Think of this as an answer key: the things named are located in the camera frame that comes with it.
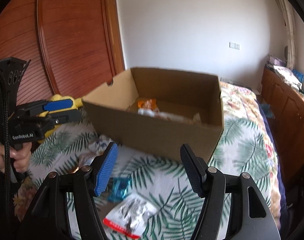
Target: snack bag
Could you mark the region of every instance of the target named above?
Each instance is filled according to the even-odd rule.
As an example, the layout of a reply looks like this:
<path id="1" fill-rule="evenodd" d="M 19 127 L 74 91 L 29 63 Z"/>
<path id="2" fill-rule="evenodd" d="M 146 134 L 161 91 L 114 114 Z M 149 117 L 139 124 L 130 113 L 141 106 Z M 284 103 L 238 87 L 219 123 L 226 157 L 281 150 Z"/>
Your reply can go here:
<path id="1" fill-rule="evenodd" d="M 139 239 L 148 219 L 156 212 L 154 205 L 137 193 L 132 193 L 108 213 L 103 223 L 114 231 Z"/>
<path id="2" fill-rule="evenodd" d="M 159 112 L 159 108 L 156 105 L 156 99 L 149 99 L 146 101 L 138 101 L 138 108 L 150 109 L 153 112 Z"/>

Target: wooden dresser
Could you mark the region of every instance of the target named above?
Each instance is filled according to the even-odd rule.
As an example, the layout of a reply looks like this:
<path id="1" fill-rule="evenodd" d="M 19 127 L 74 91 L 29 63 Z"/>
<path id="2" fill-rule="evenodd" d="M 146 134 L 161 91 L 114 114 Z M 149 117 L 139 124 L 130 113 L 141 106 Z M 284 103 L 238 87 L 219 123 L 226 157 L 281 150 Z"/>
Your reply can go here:
<path id="1" fill-rule="evenodd" d="M 304 97 L 267 68 L 261 83 L 261 95 L 275 115 L 269 125 L 280 158 L 282 179 L 290 187 L 304 176 Z"/>

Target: cardboard box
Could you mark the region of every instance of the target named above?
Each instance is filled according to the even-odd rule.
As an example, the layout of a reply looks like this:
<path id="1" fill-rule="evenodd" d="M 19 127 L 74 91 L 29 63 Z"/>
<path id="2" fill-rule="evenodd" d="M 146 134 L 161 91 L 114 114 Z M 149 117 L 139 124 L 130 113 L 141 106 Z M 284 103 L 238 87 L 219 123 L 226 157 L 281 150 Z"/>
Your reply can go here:
<path id="1" fill-rule="evenodd" d="M 98 134 L 126 146 L 180 162 L 180 147 L 188 143 L 207 162 L 223 131 L 219 79 L 215 75 L 158 68 L 131 68 L 83 98 Z M 160 111 L 193 118 L 186 124 L 137 114 L 139 98 L 156 98 Z"/>

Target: finger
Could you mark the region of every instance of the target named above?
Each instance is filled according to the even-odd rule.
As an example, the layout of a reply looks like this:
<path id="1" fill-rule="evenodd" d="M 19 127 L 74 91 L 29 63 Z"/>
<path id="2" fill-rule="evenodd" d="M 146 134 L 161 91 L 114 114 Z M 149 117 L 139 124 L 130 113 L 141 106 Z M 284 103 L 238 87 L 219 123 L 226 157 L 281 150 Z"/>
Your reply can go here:
<path id="1" fill-rule="evenodd" d="M 10 157 L 14 158 L 16 156 L 17 152 L 15 149 L 13 149 L 12 147 L 10 147 Z M 5 155 L 5 149 L 4 149 L 4 145 L 0 143 L 0 155 Z"/>
<path id="2" fill-rule="evenodd" d="M 23 147 L 21 150 L 17 151 L 16 154 L 13 156 L 16 160 L 23 160 L 31 155 L 31 151 L 29 147 Z"/>
<path id="3" fill-rule="evenodd" d="M 23 143 L 23 149 L 30 151 L 31 148 L 32 148 L 31 142 Z"/>
<path id="4" fill-rule="evenodd" d="M 17 172 L 26 172 L 30 163 L 30 158 L 17 160 L 14 162 L 14 168 Z"/>

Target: wooden door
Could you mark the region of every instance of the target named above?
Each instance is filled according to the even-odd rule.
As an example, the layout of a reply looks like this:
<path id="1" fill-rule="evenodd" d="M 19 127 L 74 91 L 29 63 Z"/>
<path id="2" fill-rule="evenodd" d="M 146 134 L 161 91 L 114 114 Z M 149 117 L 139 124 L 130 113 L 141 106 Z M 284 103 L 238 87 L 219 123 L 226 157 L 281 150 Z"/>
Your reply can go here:
<path id="1" fill-rule="evenodd" d="M 11 0 L 0 14 L 0 59 L 31 60 L 17 93 L 17 104 L 53 95 L 39 52 L 36 0 Z"/>
<path id="2" fill-rule="evenodd" d="M 115 75 L 105 0 L 37 0 L 39 43 L 55 92 L 75 98 Z"/>
<path id="3" fill-rule="evenodd" d="M 291 144 L 289 150 L 285 153 L 283 164 L 284 182 L 296 174 L 304 164 L 304 117 L 299 115 L 301 125 L 298 130 L 296 140 Z"/>
<path id="4" fill-rule="evenodd" d="M 113 64 L 116 74 L 119 74 L 125 70 L 125 68 L 116 0 L 106 0 L 106 8 Z"/>
<path id="5" fill-rule="evenodd" d="M 300 124 L 299 107 L 295 100 L 288 96 L 275 132 L 281 158 L 291 143 L 296 140 Z"/>

